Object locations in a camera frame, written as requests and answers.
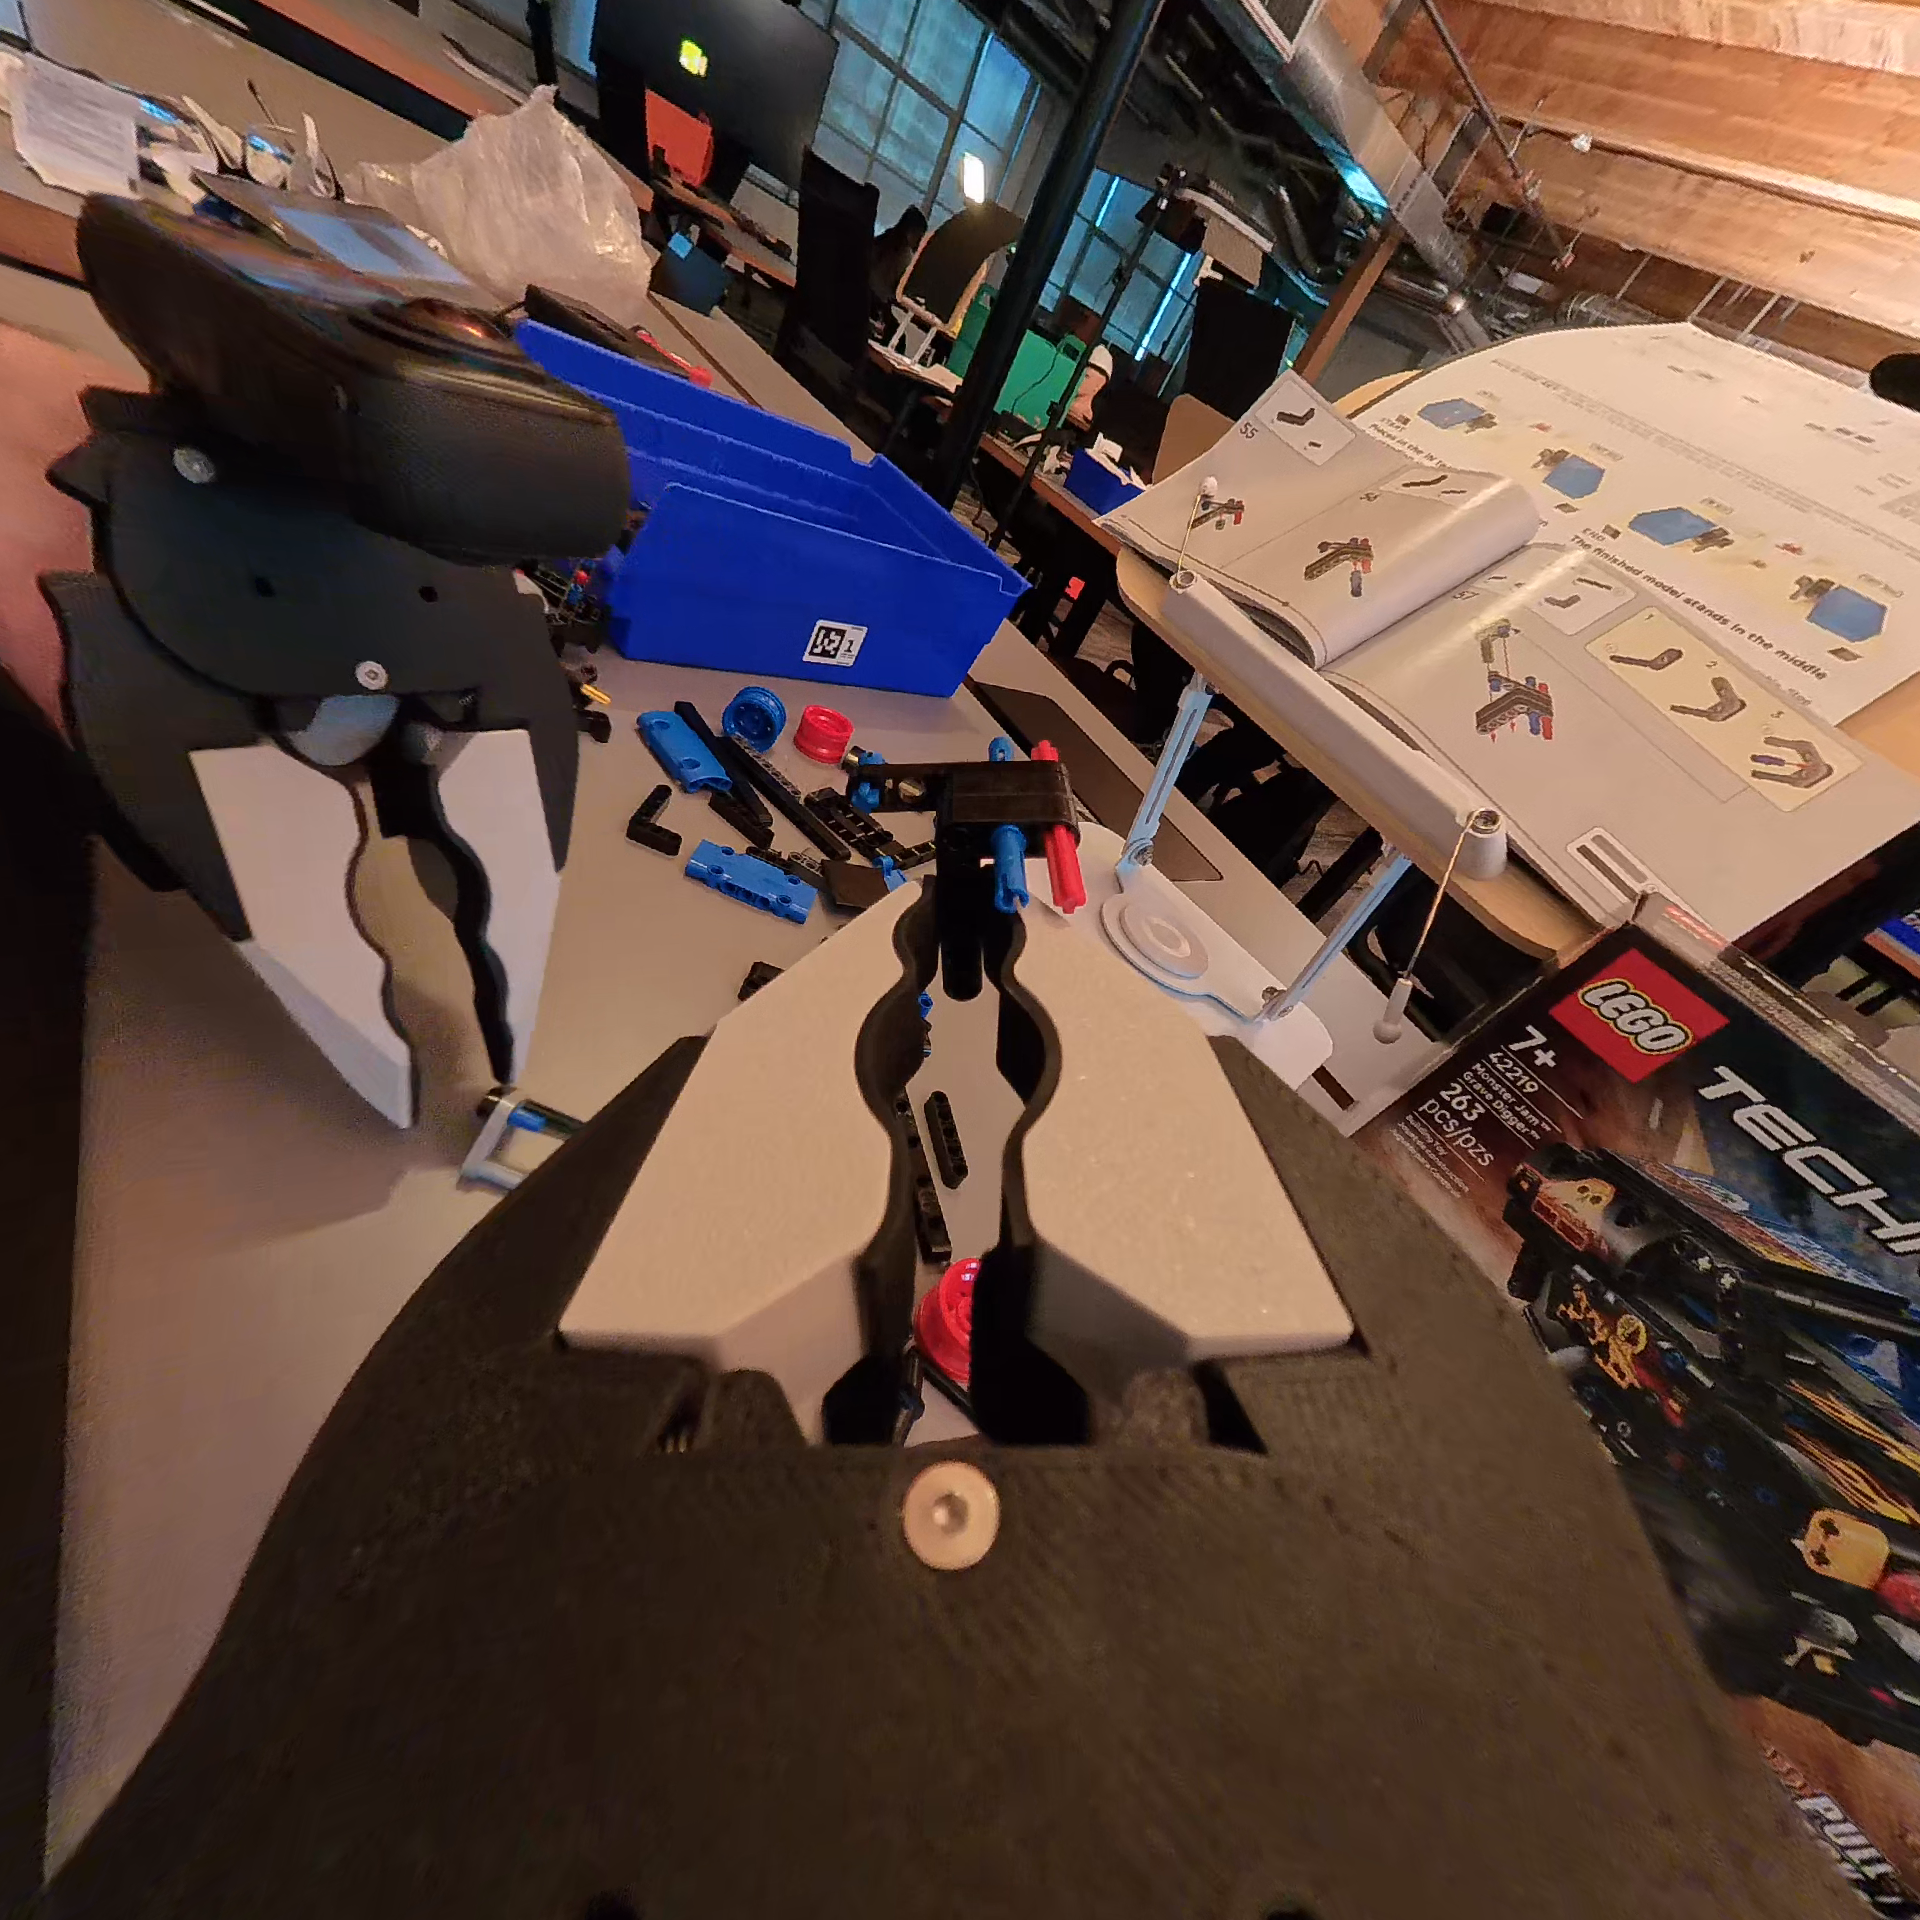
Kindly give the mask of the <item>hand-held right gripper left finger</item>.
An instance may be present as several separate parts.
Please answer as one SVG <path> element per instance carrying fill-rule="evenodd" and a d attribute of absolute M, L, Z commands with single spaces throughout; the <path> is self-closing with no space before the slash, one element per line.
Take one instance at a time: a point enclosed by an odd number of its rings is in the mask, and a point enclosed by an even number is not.
<path fill-rule="evenodd" d="M 857 1036 L 902 984 L 905 884 L 722 1018 L 619 1201 L 559 1337 L 780 1385 L 805 1440 L 874 1337 L 857 1255 L 894 1151 L 857 1082 Z"/>

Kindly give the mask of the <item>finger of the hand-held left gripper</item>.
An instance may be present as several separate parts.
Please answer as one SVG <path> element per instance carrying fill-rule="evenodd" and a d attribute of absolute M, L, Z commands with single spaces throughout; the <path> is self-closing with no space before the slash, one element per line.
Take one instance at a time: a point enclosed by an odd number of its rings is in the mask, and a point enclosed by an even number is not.
<path fill-rule="evenodd" d="M 389 964 L 363 934 L 363 852 L 350 784 L 274 742 L 189 755 L 247 934 L 238 952 L 334 1072 L 397 1130 L 416 1124 L 414 1052 L 389 1014 Z"/>
<path fill-rule="evenodd" d="M 402 720 L 376 748 L 373 797 L 382 831 L 443 858 L 478 1030 L 496 1082 L 518 1082 L 567 858 L 567 808 L 548 820 L 536 733 Z"/>

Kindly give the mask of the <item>light grey angled beam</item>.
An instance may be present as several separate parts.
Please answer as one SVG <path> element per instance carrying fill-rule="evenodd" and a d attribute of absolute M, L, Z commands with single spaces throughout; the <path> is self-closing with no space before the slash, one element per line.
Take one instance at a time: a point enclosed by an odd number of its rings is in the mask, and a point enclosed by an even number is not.
<path fill-rule="evenodd" d="M 577 1137 L 582 1125 L 586 1124 L 571 1112 L 496 1084 L 478 1105 L 478 1137 L 459 1166 L 459 1186 L 492 1193 L 515 1191 L 525 1178 L 525 1168 L 505 1159 L 512 1140 L 534 1137 L 561 1145 Z"/>

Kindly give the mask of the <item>black toy assembly with pins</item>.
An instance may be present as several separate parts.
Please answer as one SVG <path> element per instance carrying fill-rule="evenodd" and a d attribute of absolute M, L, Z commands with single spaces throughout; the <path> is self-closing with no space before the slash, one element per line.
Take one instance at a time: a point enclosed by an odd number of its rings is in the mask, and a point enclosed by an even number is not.
<path fill-rule="evenodd" d="M 980 999 L 989 964 L 1005 952 L 1031 904 L 1027 862 L 1043 862 L 1064 918 L 1088 904 L 1079 811 L 1050 742 L 1027 758 L 1005 748 L 989 762 L 859 762 L 848 801 L 859 794 L 875 814 L 932 814 L 932 918 L 951 1002 Z"/>

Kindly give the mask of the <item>grey desk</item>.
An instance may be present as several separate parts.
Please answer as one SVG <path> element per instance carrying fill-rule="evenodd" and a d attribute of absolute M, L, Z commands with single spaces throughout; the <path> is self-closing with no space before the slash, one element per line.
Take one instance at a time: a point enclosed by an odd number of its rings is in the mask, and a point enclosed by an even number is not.
<path fill-rule="evenodd" d="M 82 286 L 3 263 L 3 324 L 143 387 Z M 622 822 L 663 780 L 641 709 L 731 684 L 597 654 L 610 742 L 582 742 L 525 1080 L 593 1115 L 703 1032 L 751 960 L 824 939 L 701 893 Z M 371 836 L 352 887 L 397 957 L 420 1120 L 389 1130 L 182 894 L 89 840 L 85 1134 L 66 1378 L 53 1777 L 41 1879 L 159 1735 L 336 1398 L 433 1265 L 492 1206 L 459 1186 L 496 1082 L 433 848 Z"/>

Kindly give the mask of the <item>person's left hand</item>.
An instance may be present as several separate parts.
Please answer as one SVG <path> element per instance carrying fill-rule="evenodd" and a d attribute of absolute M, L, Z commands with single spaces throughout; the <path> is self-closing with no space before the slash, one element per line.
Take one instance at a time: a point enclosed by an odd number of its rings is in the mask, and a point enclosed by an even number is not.
<path fill-rule="evenodd" d="M 59 720 L 61 642 L 37 576 L 88 571 L 88 511 L 61 495 L 47 468 L 85 442 L 82 394 L 118 387 L 88 354 L 3 327 L 3 671 Z"/>

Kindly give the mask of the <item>blue curved panel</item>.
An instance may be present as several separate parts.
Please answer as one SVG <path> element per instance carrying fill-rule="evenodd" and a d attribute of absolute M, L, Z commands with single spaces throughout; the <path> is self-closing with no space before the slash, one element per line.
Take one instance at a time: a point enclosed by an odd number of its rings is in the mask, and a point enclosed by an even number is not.
<path fill-rule="evenodd" d="M 689 703 L 635 714 L 635 735 L 662 770 L 689 794 L 731 792 L 730 764 L 716 753 L 701 710 Z"/>

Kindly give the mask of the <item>partly built toy truck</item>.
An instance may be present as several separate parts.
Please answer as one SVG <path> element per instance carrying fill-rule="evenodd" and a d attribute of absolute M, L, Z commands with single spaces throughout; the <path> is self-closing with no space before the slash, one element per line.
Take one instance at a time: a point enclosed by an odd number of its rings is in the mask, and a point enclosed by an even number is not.
<path fill-rule="evenodd" d="M 541 606 L 546 636 L 567 677 L 581 733 L 597 744 L 610 742 L 610 694 L 600 689 L 595 665 L 607 636 L 607 612 L 597 600 L 593 568 L 518 568 L 515 587 Z"/>

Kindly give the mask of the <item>white book stand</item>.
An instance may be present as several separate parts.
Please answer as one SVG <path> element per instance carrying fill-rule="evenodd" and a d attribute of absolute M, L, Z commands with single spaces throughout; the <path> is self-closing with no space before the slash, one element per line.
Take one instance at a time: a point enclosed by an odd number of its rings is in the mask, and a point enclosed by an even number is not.
<path fill-rule="evenodd" d="M 1162 573 L 1133 552 L 1116 559 L 1116 588 L 1187 661 L 1189 680 L 1126 831 L 1099 927 L 1123 960 L 1183 999 L 1210 1032 L 1236 1039 L 1265 1067 L 1292 1068 L 1302 1082 L 1315 1030 L 1308 993 L 1412 868 L 1438 884 L 1438 898 L 1455 898 L 1480 927 L 1534 957 L 1560 964 L 1595 934 L 1599 918 L 1525 877 L 1507 858 L 1504 817 L 1482 792 L 1348 703 L 1217 588 L 1183 568 Z M 1232 703 L 1380 832 L 1380 858 L 1360 904 L 1292 972 L 1271 972 L 1158 871 L 1155 836 L 1214 700 Z"/>

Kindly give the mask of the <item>black flat case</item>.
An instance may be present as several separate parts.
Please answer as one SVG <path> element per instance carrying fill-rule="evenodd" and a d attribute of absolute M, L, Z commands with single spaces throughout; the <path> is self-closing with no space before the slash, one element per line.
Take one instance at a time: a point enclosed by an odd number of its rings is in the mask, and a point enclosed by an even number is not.
<path fill-rule="evenodd" d="M 652 372 L 669 372 L 701 390 L 709 390 L 709 372 L 663 350 L 644 327 L 619 327 L 590 303 L 571 300 L 538 284 L 525 284 L 521 312 L 531 324 L 550 327 L 581 343 L 590 343 Z"/>

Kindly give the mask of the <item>crumpled clear plastic bag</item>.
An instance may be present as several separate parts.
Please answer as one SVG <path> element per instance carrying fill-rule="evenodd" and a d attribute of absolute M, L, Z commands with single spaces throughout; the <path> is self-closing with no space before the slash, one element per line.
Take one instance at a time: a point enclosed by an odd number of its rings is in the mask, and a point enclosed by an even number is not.
<path fill-rule="evenodd" d="M 512 114 L 479 115 L 414 165 L 358 161 L 350 200 L 381 206 L 443 242 L 468 278 L 515 303 L 546 286 L 613 324 L 644 322 L 655 253 L 625 179 L 536 88 Z"/>

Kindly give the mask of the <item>toy set box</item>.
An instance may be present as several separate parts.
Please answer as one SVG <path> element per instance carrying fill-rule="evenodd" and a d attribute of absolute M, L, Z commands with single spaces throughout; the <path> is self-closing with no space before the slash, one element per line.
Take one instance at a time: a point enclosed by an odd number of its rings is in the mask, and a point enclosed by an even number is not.
<path fill-rule="evenodd" d="M 1918 1080 L 1641 898 L 1351 1137 L 1560 1370 L 1815 1838 L 1918 1918 Z"/>

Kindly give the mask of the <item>black monitor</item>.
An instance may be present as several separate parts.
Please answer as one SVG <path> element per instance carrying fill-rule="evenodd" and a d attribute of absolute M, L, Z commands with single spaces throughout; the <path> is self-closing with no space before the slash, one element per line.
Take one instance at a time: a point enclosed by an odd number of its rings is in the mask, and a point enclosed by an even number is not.
<path fill-rule="evenodd" d="M 795 2 L 597 2 L 590 51 L 604 127 L 656 95 L 756 155 L 811 144 L 837 60 Z"/>

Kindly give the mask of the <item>instruction booklet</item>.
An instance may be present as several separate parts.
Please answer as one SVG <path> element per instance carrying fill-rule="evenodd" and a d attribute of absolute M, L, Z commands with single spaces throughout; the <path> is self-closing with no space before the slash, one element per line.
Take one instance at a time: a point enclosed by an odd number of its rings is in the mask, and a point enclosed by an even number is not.
<path fill-rule="evenodd" d="M 1409 458 L 1279 377 L 1201 458 L 1103 515 L 1162 565 L 1251 689 L 1348 733 L 1534 864 L 1590 832 L 1757 840 L 1845 864 L 1909 784 L 1817 716 L 1750 640 L 1515 476 Z"/>

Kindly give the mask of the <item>black steel pillar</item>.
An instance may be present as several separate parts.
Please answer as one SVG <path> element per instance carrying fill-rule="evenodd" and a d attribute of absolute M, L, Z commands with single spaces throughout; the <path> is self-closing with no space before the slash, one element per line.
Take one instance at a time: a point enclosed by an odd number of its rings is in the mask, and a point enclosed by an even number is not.
<path fill-rule="evenodd" d="M 925 493 L 951 508 L 971 468 L 993 411 L 996 394 L 1012 372 L 1020 339 L 1031 324 L 1046 286 L 1046 276 L 1068 233 L 1071 211 L 1092 180 L 1103 139 L 1109 133 L 1141 54 L 1158 21 L 1162 2 L 1116 2 L 1103 40 L 1071 98 L 1068 115 L 1057 130 L 1043 175 L 1025 211 L 1012 258 L 999 278 L 993 308 L 971 354 L 962 387 L 957 390 L 938 455 L 925 473 Z"/>

